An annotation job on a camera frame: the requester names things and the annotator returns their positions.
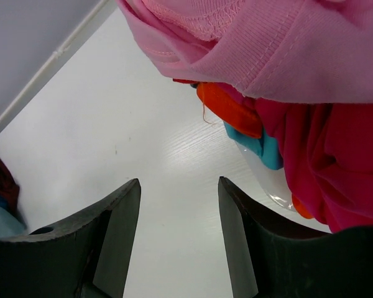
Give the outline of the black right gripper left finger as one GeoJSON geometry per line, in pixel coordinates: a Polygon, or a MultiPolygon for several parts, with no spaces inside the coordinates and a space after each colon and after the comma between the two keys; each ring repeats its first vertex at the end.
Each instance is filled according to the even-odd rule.
{"type": "Polygon", "coordinates": [[[122,297],[140,197],[132,179],[58,222],[0,239],[0,297],[122,297]]]}

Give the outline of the pink t shirt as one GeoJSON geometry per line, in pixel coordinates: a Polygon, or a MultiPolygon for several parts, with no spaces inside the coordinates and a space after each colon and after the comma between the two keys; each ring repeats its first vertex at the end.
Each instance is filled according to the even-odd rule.
{"type": "Polygon", "coordinates": [[[373,103],[373,1],[119,1],[172,79],[291,103],[373,103]]]}

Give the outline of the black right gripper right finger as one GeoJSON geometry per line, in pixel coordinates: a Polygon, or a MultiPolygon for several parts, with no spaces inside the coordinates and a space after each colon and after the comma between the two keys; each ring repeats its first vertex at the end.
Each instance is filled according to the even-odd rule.
{"type": "Polygon", "coordinates": [[[373,297],[373,226],[325,233],[218,181],[234,297],[373,297]]]}

